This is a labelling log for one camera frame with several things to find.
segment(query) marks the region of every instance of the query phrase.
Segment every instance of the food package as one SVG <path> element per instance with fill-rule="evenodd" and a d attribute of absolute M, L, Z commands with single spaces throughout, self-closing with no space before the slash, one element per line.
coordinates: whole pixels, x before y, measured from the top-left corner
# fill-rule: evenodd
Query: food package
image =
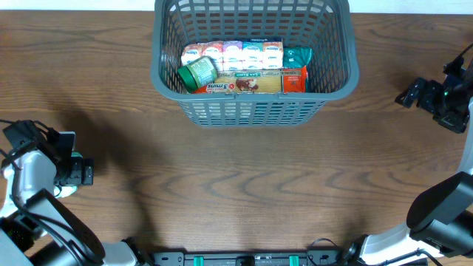
<path fill-rule="evenodd" d="M 223 62 L 223 41 L 211 41 L 202 46 L 202 55 L 207 55 L 215 62 Z"/>
<path fill-rule="evenodd" d="M 183 66 L 202 57 L 202 44 L 189 44 L 184 47 L 183 54 L 180 57 Z"/>
<path fill-rule="evenodd" d="M 283 92 L 305 92 L 308 79 L 307 67 L 301 69 L 283 69 Z"/>
<path fill-rule="evenodd" d="M 242 60 L 243 42 L 223 42 L 223 62 L 237 62 Z"/>
<path fill-rule="evenodd" d="M 224 71 L 214 83 L 193 93 L 277 93 L 305 92 L 307 69 Z"/>
<path fill-rule="evenodd" d="M 262 41 L 243 41 L 243 61 L 262 61 L 263 43 Z"/>
<path fill-rule="evenodd" d="M 243 61 L 242 66 L 244 70 L 261 70 L 263 69 L 262 61 Z"/>
<path fill-rule="evenodd" d="M 291 47 L 284 49 L 282 66 L 288 68 L 301 68 L 307 66 L 312 60 L 313 50 L 310 47 Z"/>
<path fill-rule="evenodd" d="M 234 61 L 234 62 L 223 62 L 223 70 L 224 71 L 237 71 L 243 70 L 243 64 L 241 61 Z"/>
<path fill-rule="evenodd" d="M 263 43 L 263 68 L 282 68 L 283 48 L 282 41 L 265 41 Z"/>
<path fill-rule="evenodd" d="M 223 62 L 215 61 L 212 59 L 212 64 L 214 65 L 217 71 L 223 71 Z"/>

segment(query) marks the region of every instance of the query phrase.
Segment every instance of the product label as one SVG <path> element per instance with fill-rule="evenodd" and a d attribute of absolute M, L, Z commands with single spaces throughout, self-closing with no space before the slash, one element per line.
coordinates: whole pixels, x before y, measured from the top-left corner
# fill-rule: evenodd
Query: product label
<path fill-rule="evenodd" d="M 261 51 L 260 48 L 258 47 L 254 47 L 254 46 L 251 46 L 251 47 L 245 47 L 245 50 L 250 50 L 250 51 Z"/>
<path fill-rule="evenodd" d="M 283 75 L 302 75 L 301 70 L 285 70 L 282 72 Z"/>
<path fill-rule="evenodd" d="M 215 47 L 209 47 L 205 50 L 205 52 L 219 52 L 219 50 Z"/>
<path fill-rule="evenodd" d="M 279 76 L 281 75 L 280 72 L 277 72 L 277 71 L 267 71 L 267 72 L 264 72 L 265 76 Z"/>
<path fill-rule="evenodd" d="M 227 92 L 234 89 L 235 83 L 211 83 L 205 88 L 206 92 Z"/>
<path fill-rule="evenodd" d="M 262 73 L 261 72 L 238 72 L 235 73 L 235 78 L 257 78 L 261 77 Z"/>
<path fill-rule="evenodd" d="M 194 76 L 198 87 L 205 86 L 214 81 L 214 76 L 212 75 L 213 68 L 214 66 L 208 58 L 202 58 L 189 65 L 189 70 Z"/>
<path fill-rule="evenodd" d="M 277 38 L 252 38 L 252 39 L 249 39 L 247 41 L 254 41 L 254 42 L 266 42 L 266 41 L 269 41 L 269 42 L 281 42 L 282 41 L 282 38 L 280 37 L 277 37 Z"/>
<path fill-rule="evenodd" d="M 197 50 L 189 50 L 186 52 L 186 55 L 198 55 L 199 51 Z"/>
<path fill-rule="evenodd" d="M 230 46 L 230 47 L 227 47 L 226 52 L 238 52 L 239 50 L 240 48 L 238 48 L 237 46 Z"/>
<path fill-rule="evenodd" d="M 279 51 L 279 47 L 266 47 L 266 50 L 270 50 L 270 51 Z"/>

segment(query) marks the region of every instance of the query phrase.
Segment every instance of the wood grain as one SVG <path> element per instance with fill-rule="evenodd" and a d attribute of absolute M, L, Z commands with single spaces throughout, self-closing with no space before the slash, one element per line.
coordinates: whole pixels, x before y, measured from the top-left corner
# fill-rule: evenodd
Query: wood grain
<path fill-rule="evenodd" d="M 153 15 L 0 12 L 0 117 L 77 132 L 95 184 L 62 202 L 102 241 L 343 245 L 405 221 L 419 193 L 454 174 L 465 135 L 393 100 L 418 76 L 441 80 L 473 42 L 472 16 L 353 15 L 361 80 L 351 96 L 299 127 L 203 129 L 151 85 Z"/>

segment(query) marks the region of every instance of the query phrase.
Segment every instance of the black cable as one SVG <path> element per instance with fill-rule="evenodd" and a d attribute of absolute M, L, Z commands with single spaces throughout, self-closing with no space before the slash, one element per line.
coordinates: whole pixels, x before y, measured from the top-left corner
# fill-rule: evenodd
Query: black cable
<path fill-rule="evenodd" d="M 42 127 L 44 127 L 44 129 L 46 129 L 47 131 L 49 131 L 49 130 L 50 130 L 50 128 L 49 128 L 49 127 L 47 127 L 46 125 L 44 125 L 44 124 L 43 124 L 43 122 L 41 122 L 41 121 L 34 120 L 33 122 L 34 122 L 34 123 L 37 123 L 39 126 L 42 126 Z"/>
<path fill-rule="evenodd" d="M 13 173 L 16 173 L 17 170 L 20 170 L 20 168 L 18 167 L 18 165 L 15 163 L 15 160 L 12 159 L 12 157 L 10 155 L 8 155 L 5 151 L 3 151 L 2 149 L 0 149 L 0 154 L 3 155 L 5 157 L 5 159 L 7 159 L 7 161 L 9 163 L 11 163 L 11 165 L 13 166 L 14 170 L 13 170 Z"/>
<path fill-rule="evenodd" d="M 32 220 L 39 227 L 43 228 L 48 234 L 50 234 L 52 237 L 57 239 L 71 253 L 72 257 L 74 257 L 78 265 L 84 265 L 79 255 L 75 252 L 71 244 L 68 243 L 67 240 L 65 240 L 65 238 L 63 238 L 58 232 L 56 232 L 54 229 L 52 229 L 49 225 L 47 225 L 40 219 L 36 219 L 34 214 L 31 214 L 29 211 L 21 207 L 13 195 L 11 196 L 11 199 L 15 207 L 17 207 L 20 214 L 23 214 L 26 218 Z"/>
<path fill-rule="evenodd" d="M 0 119 L 0 123 L 9 123 L 9 124 L 12 124 L 12 123 L 14 123 L 14 122 L 13 122 L 13 121 L 10 121 L 10 120 Z"/>
<path fill-rule="evenodd" d="M 36 127 L 36 128 L 37 128 L 37 130 L 39 130 L 41 133 L 43 133 L 45 137 L 47 137 L 47 132 L 44 131 L 44 129 L 40 129 L 40 128 L 38 128 L 38 127 Z"/>
<path fill-rule="evenodd" d="M 335 246 L 335 248 L 338 248 L 338 245 L 336 245 L 332 240 L 328 239 L 328 238 L 324 238 L 324 237 L 321 237 L 319 239 L 316 239 L 312 242 L 312 244 L 309 245 L 309 247 L 307 249 L 310 249 L 310 247 L 313 247 L 315 244 L 319 243 L 319 242 L 322 242 L 322 241 L 327 241 L 327 242 L 330 242 L 333 244 L 333 246 Z M 312 258 L 310 258 L 310 256 L 307 256 L 307 258 L 310 260 L 310 262 L 312 262 L 313 265 L 315 266 L 319 266 L 318 264 L 316 264 Z M 334 263 L 330 263 L 329 265 L 338 265 L 338 262 L 334 262 Z"/>
<path fill-rule="evenodd" d="M 437 266 L 443 266 L 436 258 L 434 258 L 434 256 L 430 255 L 430 253 L 428 253 L 427 251 L 425 250 L 418 250 L 419 253 L 422 253 L 423 255 L 429 257 L 429 259 L 434 262 L 435 265 Z"/>
<path fill-rule="evenodd" d="M 399 256 L 395 259 L 386 260 L 385 262 L 383 262 L 381 264 L 378 264 L 376 266 L 387 266 L 387 265 L 390 265 L 392 263 L 403 261 L 403 260 L 408 259 L 408 258 L 413 257 L 413 256 L 420 256 L 421 254 L 426 255 L 432 262 L 434 262 L 435 265 L 443 266 L 437 259 L 434 258 L 434 256 L 430 255 L 430 253 L 428 253 L 427 251 L 421 250 L 421 249 L 417 249 L 414 252 Z"/>
<path fill-rule="evenodd" d="M 34 214 L 34 213 L 30 213 L 31 215 L 33 215 L 36 219 L 38 220 L 41 220 L 41 221 L 46 221 L 46 222 L 50 222 L 54 225 L 57 225 L 59 226 L 60 228 L 63 228 L 65 231 L 67 231 L 68 233 L 70 233 L 71 235 L 73 235 L 76 239 L 79 239 L 78 235 L 76 232 L 74 232 L 73 229 L 71 229 L 69 226 L 63 224 L 62 222 L 59 222 L 57 220 L 54 220 L 54 219 L 51 219 L 49 217 L 45 217 L 45 216 L 42 216 L 42 215 L 39 215 L 39 214 Z M 103 261 L 102 260 L 94 260 L 92 258 L 90 258 L 85 252 L 83 252 L 80 248 L 77 248 L 77 251 L 79 252 L 80 255 L 82 255 L 82 257 L 84 257 L 86 260 L 90 261 L 91 263 L 93 264 L 96 264 L 96 265 L 102 265 L 103 264 Z"/>
<path fill-rule="evenodd" d="M 455 60 L 460 59 L 460 58 L 461 58 L 462 56 L 464 56 L 471 48 L 473 48 L 473 44 L 468 45 L 468 47 L 467 47 L 461 54 L 459 54 Z"/>

